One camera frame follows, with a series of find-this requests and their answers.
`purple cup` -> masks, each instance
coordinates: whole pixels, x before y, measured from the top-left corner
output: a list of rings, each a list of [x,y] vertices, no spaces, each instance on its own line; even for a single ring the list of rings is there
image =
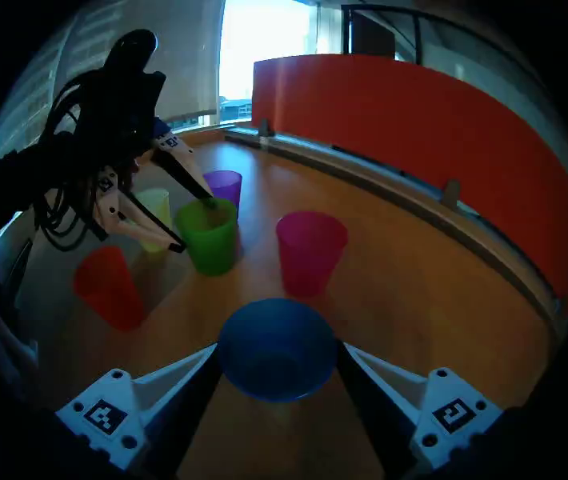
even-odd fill
[[[242,192],[242,176],[231,170],[219,170],[204,174],[206,183],[213,191],[213,196],[225,198],[235,205],[239,215],[239,195]]]

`orange wall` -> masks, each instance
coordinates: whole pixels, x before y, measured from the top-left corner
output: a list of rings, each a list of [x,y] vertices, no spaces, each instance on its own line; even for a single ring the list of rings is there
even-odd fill
[[[528,124],[434,70],[368,55],[255,63],[253,124],[340,146],[443,188],[518,245],[568,301],[568,175]]]

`wooden table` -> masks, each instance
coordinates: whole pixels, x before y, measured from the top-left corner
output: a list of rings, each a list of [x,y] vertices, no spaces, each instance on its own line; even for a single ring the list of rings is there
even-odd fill
[[[197,150],[204,171],[243,176],[243,253],[231,272],[197,274],[186,254],[150,256],[109,238],[130,261],[149,316],[124,334],[80,303],[70,280],[99,243],[57,252],[41,236],[25,276],[25,328],[39,340],[42,403],[57,409],[116,366],[134,377],[215,342],[239,307],[286,296],[275,224],[294,210],[344,222],[350,242],[328,291],[307,303],[341,339],[418,374],[448,366],[501,407],[521,404],[546,366],[542,320],[499,274],[427,223],[363,190],[260,150],[215,142]],[[136,190],[165,186],[173,212],[189,194],[163,172]],[[181,478],[381,478],[382,470],[337,374],[299,402],[267,404],[222,377]]]

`blue bowl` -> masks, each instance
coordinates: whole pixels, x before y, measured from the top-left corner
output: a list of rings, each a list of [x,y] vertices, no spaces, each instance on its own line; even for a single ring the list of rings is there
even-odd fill
[[[272,298],[250,303],[226,320],[218,354],[224,374],[245,394],[268,402],[290,402],[328,380],[337,343],[315,310]]]

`magenta cup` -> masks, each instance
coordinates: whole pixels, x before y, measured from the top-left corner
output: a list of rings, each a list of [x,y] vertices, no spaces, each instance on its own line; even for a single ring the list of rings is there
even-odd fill
[[[348,243],[346,227],[320,212],[293,212],[275,231],[284,290],[295,297],[323,292]]]
[[[242,176],[231,170],[219,170],[204,174],[206,183],[209,184],[213,196],[229,200],[239,214],[239,195],[242,192]]]

